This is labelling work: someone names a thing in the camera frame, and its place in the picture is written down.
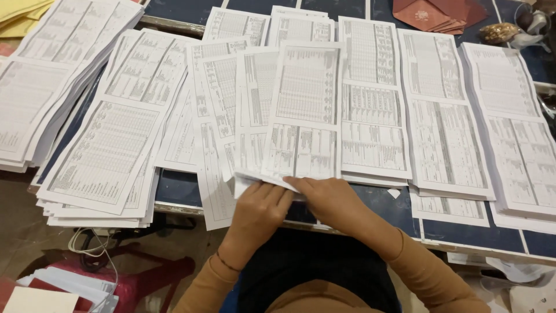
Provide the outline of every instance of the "red plastic chair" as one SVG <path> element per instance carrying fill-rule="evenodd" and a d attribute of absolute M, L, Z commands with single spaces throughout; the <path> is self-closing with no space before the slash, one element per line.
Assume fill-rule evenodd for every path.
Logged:
<path fill-rule="evenodd" d="M 130 254 L 146 260 L 161 263 L 162 265 L 138 274 L 125 274 L 118 271 L 118 285 L 116 286 L 114 295 L 118 296 L 119 299 L 114 313 L 135 312 L 135 308 L 141 299 L 165 286 L 170 285 L 168 294 L 166 295 L 164 303 L 160 308 L 161 313 L 166 313 L 180 281 L 193 274 L 195 271 L 195 261 L 190 257 L 184 257 L 179 260 L 171 261 L 134 250 L 134 248 L 139 245 L 140 244 L 138 242 L 134 242 L 125 246 L 108 249 L 108 252 L 110 253 L 111 258 L 122 254 Z M 103 261 L 105 259 L 106 256 L 103 255 L 99 258 L 88 258 L 87 261 L 94 262 Z M 114 270 L 102 268 L 96 273 L 89 273 L 82 270 L 77 254 L 50 266 L 109 282 L 115 282 L 116 280 Z"/>

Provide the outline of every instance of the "desk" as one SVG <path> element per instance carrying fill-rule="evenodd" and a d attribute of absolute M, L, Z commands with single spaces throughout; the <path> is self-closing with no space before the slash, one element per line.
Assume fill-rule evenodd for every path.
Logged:
<path fill-rule="evenodd" d="M 301 8 L 325 11 L 333 19 L 338 15 L 365 18 L 372 16 L 379 21 L 394 22 L 399 28 L 410 28 L 408 25 L 393 18 L 391 0 L 300 0 Z M 294 7 L 295 0 L 229 0 L 228 8 L 243 11 L 270 14 L 273 4 Z M 511 0 L 479 0 L 490 13 L 489 18 L 468 28 L 461 36 L 456 37 L 459 45 L 463 41 L 478 42 L 478 29 L 500 21 L 513 20 L 513 14 L 520 2 Z M 161 29 L 183 31 L 201 34 L 212 6 L 221 6 L 222 0 L 152 0 L 146 9 L 143 24 L 150 24 Z M 526 48 L 523 55 L 532 73 L 533 79 L 541 82 L 551 81 L 551 75 L 556 75 L 556 64 L 552 57 L 542 50 Z M 38 178 L 41 184 L 57 156 L 74 136 L 79 128 L 85 112 L 92 101 L 96 87 L 93 88 L 88 99 L 78 112 L 67 132 L 56 148 L 51 161 Z M 196 174 L 161 170 L 160 181 L 156 192 L 155 210 L 174 214 L 193 214 L 202 216 L 202 204 L 199 195 Z M 401 190 L 401 195 L 394 199 L 386 188 L 370 187 L 352 184 L 353 189 L 363 202 L 378 215 L 392 225 L 401 228 L 412 238 L 421 241 L 427 248 L 443 251 L 474 253 L 483 256 L 499 257 L 510 261 L 543 263 L 556 266 L 556 235 L 522 231 L 497 227 L 492 219 L 490 207 L 486 204 L 486 211 L 490 228 L 437 222 L 413 218 L 411 215 L 411 201 L 409 191 Z M 290 208 L 285 225 L 288 227 L 307 229 L 312 231 L 332 232 L 335 230 L 317 224 L 315 217 L 303 204 L 294 204 Z"/>

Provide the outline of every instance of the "brown long-sleeve top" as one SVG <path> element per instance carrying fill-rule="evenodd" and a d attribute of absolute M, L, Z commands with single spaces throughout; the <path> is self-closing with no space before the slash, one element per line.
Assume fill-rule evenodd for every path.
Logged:
<path fill-rule="evenodd" d="M 471 287 L 441 259 L 399 230 L 403 246 L 388 264 L 431 313 L 487 313 L 490 308 L 477 298 Z M 173 313 L 214 313 L 233 288 L 211 267 L 210 259 L 180 299 Z M 313 280 L 294 287 L 276 299 L 266 312 L 380 313 L 361 298 L 333 283 Z"/>

